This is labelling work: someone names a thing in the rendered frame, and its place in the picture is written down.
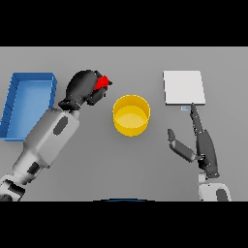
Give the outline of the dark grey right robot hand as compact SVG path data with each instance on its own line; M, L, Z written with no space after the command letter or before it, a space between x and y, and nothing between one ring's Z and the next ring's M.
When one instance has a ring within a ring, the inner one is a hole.
M175 154L189 163L197 161L199 168L205 172L206 178L218 178L220 174L218 172L215 146L211 135L202 126L200 115L194 103L191 104L190 117L196 138L196 151L179 141L172 129L168 129L169 147Z

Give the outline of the blue tray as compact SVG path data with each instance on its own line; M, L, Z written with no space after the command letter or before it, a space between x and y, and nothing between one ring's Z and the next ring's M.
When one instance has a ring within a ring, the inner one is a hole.
M24 141L53 107L56 85L54 73L12 73L0 119L0 140Z

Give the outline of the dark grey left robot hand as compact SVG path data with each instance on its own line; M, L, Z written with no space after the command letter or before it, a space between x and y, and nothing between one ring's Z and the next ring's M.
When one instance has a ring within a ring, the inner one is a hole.
M92 70L77 72L67 86L65 99L60 101L58 106L63 110L79 110L83 103L88 106L96 105L106 96L108 87L112 85L108 80L108 86L95 90L97 79L102 76L98 71Z

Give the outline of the yellow bowl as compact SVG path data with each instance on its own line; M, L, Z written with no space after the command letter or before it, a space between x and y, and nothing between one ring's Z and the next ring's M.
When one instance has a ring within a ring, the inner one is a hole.
M142 134L148 126L150 105L139 95L124 95L112 107L115 129L126 137Z

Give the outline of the pale square measuring scale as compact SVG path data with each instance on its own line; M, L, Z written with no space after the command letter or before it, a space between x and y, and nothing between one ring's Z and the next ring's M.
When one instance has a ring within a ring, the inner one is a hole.
M165 105L205 105L200 71L163 71Z

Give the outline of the red beaker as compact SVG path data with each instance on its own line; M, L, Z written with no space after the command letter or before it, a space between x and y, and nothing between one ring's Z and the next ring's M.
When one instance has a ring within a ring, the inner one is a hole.
M104 88L109 85L109 79L107 76L102 76L97 79L97 83L94 87L95 90Z

